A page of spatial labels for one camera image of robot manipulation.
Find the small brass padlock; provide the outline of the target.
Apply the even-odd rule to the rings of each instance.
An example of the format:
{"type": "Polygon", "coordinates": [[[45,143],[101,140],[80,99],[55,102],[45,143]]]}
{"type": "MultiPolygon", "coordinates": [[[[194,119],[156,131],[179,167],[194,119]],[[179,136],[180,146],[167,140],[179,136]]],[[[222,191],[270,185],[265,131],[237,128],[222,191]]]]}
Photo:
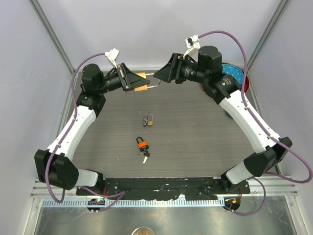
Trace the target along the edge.
{"type": "Polygon", "coordinates": [[[153,126],[153,115],[148,115],[147,126],[153,126]]]}

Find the orange black padlock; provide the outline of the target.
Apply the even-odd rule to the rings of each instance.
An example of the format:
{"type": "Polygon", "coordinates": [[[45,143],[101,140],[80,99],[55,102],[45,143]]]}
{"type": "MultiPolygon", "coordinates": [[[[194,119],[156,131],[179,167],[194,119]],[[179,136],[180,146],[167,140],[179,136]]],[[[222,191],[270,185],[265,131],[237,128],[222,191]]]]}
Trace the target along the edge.
{"type": "Polygon", "coordinates": [[[137,137],[136,142],[141,152],[147,151],[149,149],[147,142],[142,137],[137,137]]]}

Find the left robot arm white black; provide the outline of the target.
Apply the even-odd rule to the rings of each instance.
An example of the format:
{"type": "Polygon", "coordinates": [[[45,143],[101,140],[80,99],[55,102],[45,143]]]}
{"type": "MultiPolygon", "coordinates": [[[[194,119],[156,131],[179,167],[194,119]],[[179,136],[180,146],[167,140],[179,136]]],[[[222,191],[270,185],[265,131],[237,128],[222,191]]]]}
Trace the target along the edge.
{"type": "Polygon", "coordinates": [[[130,71],[124,63],[108,73],[96,64],[89,64],[82,71],[82,91],[77,98],[71,118],[46,149],[35,153],[39,181],[65,190],[86,186],[93,195],[104,189],[102,174],[93,170],[78,169],[72,162],[74,152],[83,135],[102,111],[105,93],[122,89],[125,92],[149,85],[150,81],[130,71]]]}

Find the small padlock key bunch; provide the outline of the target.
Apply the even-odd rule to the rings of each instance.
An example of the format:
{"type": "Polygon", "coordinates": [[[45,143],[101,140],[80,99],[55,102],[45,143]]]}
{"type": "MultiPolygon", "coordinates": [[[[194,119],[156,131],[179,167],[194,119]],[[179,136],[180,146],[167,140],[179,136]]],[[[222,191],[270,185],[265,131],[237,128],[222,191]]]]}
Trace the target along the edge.
{"type": "Polygon", "coordinates": [[[143,119],[143,126],[147,126],[148,124],[148,120],[149,120],[149,114],[145,115],[144,119],[143,119]]]}

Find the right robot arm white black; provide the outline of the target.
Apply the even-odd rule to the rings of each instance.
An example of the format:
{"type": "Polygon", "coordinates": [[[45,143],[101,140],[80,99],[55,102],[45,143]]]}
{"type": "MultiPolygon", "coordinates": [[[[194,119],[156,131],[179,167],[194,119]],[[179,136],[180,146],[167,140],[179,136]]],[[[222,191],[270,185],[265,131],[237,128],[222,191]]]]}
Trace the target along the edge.
{"type": "Polygon", "coordinates": [[[173,53],[154,77],[166,83],[181,84],[189,80],[203,85],[205,93],[231,115],[248,138],[254,152],[221,175],[224,192],[233,193],[239,183],[262,176],[285,157],[287,151],[281,144],[292,146],[289,137],[281,138],[254,108],[244,105],[247,97],[241,93],[241,85],[236,79],[223,73],[222,54],[216,47],[201,47],[197,61],[189,55],[173,53]]]}

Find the large brass padlock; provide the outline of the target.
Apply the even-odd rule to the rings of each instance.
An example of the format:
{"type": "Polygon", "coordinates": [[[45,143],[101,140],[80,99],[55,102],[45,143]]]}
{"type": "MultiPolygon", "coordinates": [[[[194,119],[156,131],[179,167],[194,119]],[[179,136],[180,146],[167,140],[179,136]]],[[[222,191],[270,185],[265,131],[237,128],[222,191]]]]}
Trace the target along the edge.
{"type": "Polygon", "coordinates": [[[137,86],[148,85],[147,90],[157,88],[161,84],[161,80],[158,80],[156,84],[152,84],[152,85],[150,85],[150,82],[148,81],[148,78],[153,77],[154,74],[155,74],[154,72],[138,72],[138,73],[136,73],[136,75],[138,75],[140,77],[140,80],[138,81],[137,86]]]}

